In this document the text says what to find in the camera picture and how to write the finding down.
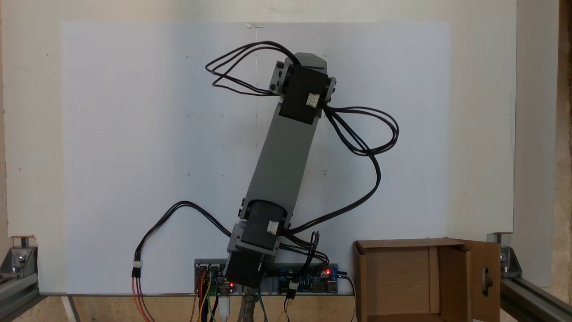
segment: brown cardboard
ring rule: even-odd
[[[498,245],[451,238],[356,241],[354,255],[359,322],[499,320],[494,287],[482,294],[483,267],[500,283]]]
[[[401,314],[370,317],[368,322],[445,322],[438,314]]]
[[[415,249],[366,256],[369,316],[430,312],[428,248]]]
[[[472,321],[470,313],[470,252],[439,249],[441,318],[450,322]]]
[[[425,238],[425,239],[387,239],[377,241],[356,241],[356,247],[360,254],[373,253],[383,248],[393,247],[422,247],[422,246],[445,246],[445,245],[462,245],[456,239],[444,238]]]
[[[436,246],[429,247],[429,313],[440,312],[439,256]]]
[[[465,247],[471,251],[471,289],[472,289],[472,318],[481,321],[499,322],[501,317],[495,309],[501,305],[501,245],[491,242],[478,242],[461,240]],[[488,269],[488,276],[493,281],[488,288],[488,295],[483,295],[483,274]]]

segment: white board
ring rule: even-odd
[[[331,105],[393,115],[397,146],[378,157],[382,183],[363,206],[316,229],[320,247],[351,270],[356,239],[447,233],[449,29],[444,23],[65,23],[62,99],[67,292],[130,293],[134,250],[175,202],[190,200],[231,228],[276,98],[212,88],[203,66],[231,49],[275,40],[325,57]],[[266,87],[284,57],[260,52],[236,75]],[[348,118],[380,142],[378,123]],[[356,200],[375,180],[323,119],[293,225]],[[307,238],[310,231],[300,234]],[[145,245],[145,293],[190,293],[195,258],[224,258],[228,239],[179,210]],[[300,261],[282,253],[279,261]]]

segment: red wire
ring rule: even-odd
[[[137,307],[137,310],[139,311],[139,314],[141,314],[141,316],[143,317],[143,319],[145,319],[146,322],[150,322],[147,317],[145,316],[145,314],[143,314],[143,310],[139,307],[139,305],[137,304],[137,300],[135,298],[135,278],[131,279],[131,290],[133,291],[133,301],[135,302],[135,306]]]
[[[145,311],[147,312],[147,315],[149,315],[149,318],[151,319],[152,322],[155,322],[155,320],[153,319],[153,316],[151,315],[151,313],[149,313],[149,310],[147,309],[147,305],[145,305],[145,299],[143,298],[143,291],[141,290],[141,279],[138,278],[137,279],[137,289],[139,290],[139,293],[141,293],[141,302],[143,303],[143,307],[145,308]]]

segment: white connector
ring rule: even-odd
[[[231,315],[231,298],[228,296],[219,297],[219,315],[222,322],[227,322]]]

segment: wire connector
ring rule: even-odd
[[[131,271],[131,277],[141,278],[141,267],[143,263],[141,261],[133,261],[133,270]]]
[[[298,292],[298,286],[300,286],[299,282],[290,281],[290,284],[288,284],[288,290],[286,291],[287,299],[294,299],[294,297],[296,297],[296,292]]]

